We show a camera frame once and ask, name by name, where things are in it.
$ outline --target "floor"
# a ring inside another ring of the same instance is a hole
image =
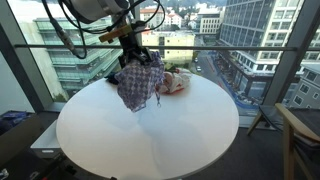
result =
[[[55,119],[57,119],[58,114],[41,113],[39,116],[42,119],[44,127],[48,127]],[[240,127],[233,144],[222,158],[205,170],[184,178],[184,180],[282,180],[283,167],[281,134],[273,130],[256,129],[253,131],[251,136],[247,136],[246,131],[247,128]],[[29,154],[28,150],[27,152],[28,155],[21,155],[22,157],[19,158],[22,158],[25,161],[28,159],[25,156],[32,156]],[[72,163],[66,161],[63,168],[55,171],[53,179],[63,179],[61,173],[57,172],[61,172],[63,169],[66,169],[70,164]],[[11,171],[9,173],[15,174],[14,171],[18,171],[19,168],[15,166],[14,169],[15,170],[13,170],[13,172]],[[73,169],[76,170],[75,177],[77,179],[106,179],[86,172],[77,166],[73,166]],[[66,174],[70,175],[70,173],[73,172],[73,169],[71,168],[70,170],[69,168]],[[305,179],[300,168],[296,168],[295,172],[295,179]]]

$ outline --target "chair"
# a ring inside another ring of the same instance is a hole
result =
[[[263,119],[283,134],[284,179],[294,179],[295,159],[308,180],[320,179],[320,175],[314,173],[320,172],[320,109],[287,109],[280,103],[261,105],[248,136]]]
[[[283,152],[284,179],[294,179],[294,160],[296,159],[308,180],[318,179],[310,171],[315,165],[315,172],[320,170],[320,110],[287,109],[282,104],[275,105],[283,117]]]

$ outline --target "wooden chair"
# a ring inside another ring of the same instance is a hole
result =
[[[317,169],[312,171],[310,165],[320,165],[314,159],[320,154],[320,110],[288,110],[280,103],[275,107],[283,117],[284,179],[294,179],[294,160],[297,160],[308,180],[318,179],[313,172],[319,173],[320,166],[316,165]]]

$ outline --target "sky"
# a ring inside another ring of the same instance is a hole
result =
[[[32,22],[36,18],[47,18],[42,3],[36,1],[8,0],[18,22]],[[65,17],[58,4],[48,4],[53,17]]]

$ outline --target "office building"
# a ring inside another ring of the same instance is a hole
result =
[[[304,64],[304,73],[293,93],[289,107],[320,108],[320,64]]]
[[[217,34],[225,13],[225,7],[200,9],[197,17],[200,35]]]
[[[71,40],[76,45],[82,45],[79,30],[71,25],[65,18],[57,18],[57,21],[70,35]],[[47,18],[37,18],[34,20],[39,34],[46,45],[62,45],[53,26]],[[101,19],[90,25],[83,25],[83,28],[94,29],[110,25],[111,18]],[[102,44],[98,35],[84,33],[86,45]],[[58,76],[62,88],[71,97],[73,94],[84,88],[91,82],[109,74],[118,65],[118,57],[121,55],[120,49],[87,49],[86,59],[78,59],[68,49],[46,49],[51,59],[52,67]]]
[[[142,34],[143,46],[194,46],[195,35],[191,31],[151,32]],[[165,62],[177,64],[190,63],[193,50],[160,49],[160,55]]]
[[[303,0],[241,0],[227,1],[225,17],[221,28],[222,46],[265,46],[282,47],[289,35]],[[312,46],[319,45],[319,30]],[[250,97],[263,97],[276,71],[282,52],[279,51],[220,51],[233,76],[234,86]],[[319,53],[307,53],[303,62],[317,60]],[[299,81],[303,68],[297,71],[293,83]]]

